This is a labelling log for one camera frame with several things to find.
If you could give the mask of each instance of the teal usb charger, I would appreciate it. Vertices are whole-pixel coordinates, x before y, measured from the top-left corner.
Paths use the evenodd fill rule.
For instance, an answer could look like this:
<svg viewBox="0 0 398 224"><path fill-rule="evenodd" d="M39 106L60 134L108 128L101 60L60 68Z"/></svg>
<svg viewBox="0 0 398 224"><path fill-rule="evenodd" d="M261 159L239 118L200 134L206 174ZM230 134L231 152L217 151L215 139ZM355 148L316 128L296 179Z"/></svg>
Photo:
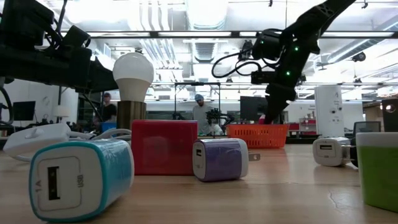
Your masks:
<svg viewBox="0 0 398 224"><path fill-rule="evenodd" d="M133 180L134 160L126 141L62 142L33 156L30 204L43 221L81 222L103 212Z"/></svg>

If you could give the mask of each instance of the purple usb charger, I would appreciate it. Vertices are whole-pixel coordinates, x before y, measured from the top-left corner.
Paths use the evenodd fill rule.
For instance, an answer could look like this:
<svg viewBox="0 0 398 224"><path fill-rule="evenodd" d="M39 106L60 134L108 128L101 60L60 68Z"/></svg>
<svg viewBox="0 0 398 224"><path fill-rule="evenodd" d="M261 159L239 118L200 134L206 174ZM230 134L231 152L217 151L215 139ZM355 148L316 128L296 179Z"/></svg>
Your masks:
<svg viewBox="0 0 398 224"><path fill-rule="evenodd" d="M248 174L249 151L242 139L193 143L193 173L203 182L239 179Z"/></svg>

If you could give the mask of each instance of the orange basket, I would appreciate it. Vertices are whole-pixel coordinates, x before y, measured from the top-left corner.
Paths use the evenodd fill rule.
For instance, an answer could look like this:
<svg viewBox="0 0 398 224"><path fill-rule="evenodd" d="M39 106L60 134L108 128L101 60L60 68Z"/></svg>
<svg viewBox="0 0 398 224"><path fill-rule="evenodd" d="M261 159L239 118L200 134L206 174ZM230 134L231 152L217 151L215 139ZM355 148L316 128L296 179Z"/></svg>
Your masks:
<svg viewBox="0 0 398 224"><path fill-rule="evenodd" d="M284 147L288 130L288 124L230 124L227 126L229 138L242 139L251 149Z"/></svg>

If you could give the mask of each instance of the table surface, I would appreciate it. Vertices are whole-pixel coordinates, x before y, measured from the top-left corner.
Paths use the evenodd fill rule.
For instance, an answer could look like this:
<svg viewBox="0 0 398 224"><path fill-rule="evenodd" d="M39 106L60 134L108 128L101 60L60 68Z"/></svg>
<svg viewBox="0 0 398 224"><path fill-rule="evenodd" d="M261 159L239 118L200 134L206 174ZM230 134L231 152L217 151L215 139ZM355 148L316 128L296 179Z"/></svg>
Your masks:
<svg viewBox="0 0 398 224"><path fill-rule="evenodd" d="M363 204L358 170L318 166L309 145L253 150L242 180L138 176L131 190L90 223L398 223L398 213ZM30 208L29 166L0 152L0 223L43 223Z"/></svg>

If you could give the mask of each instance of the cap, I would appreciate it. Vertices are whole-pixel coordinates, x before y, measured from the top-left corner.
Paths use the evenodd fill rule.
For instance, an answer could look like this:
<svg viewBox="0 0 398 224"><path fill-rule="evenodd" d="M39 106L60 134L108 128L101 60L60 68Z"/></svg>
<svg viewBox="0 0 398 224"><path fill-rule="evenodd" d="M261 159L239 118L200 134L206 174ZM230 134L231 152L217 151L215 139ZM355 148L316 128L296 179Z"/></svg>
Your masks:
<svg viewBox="0 0 398 224"><path fill-rule="evenodd" d="M196 94L195 95L195 101L203 100L203 99L204 99L204 97L201 94Z"/></svg>

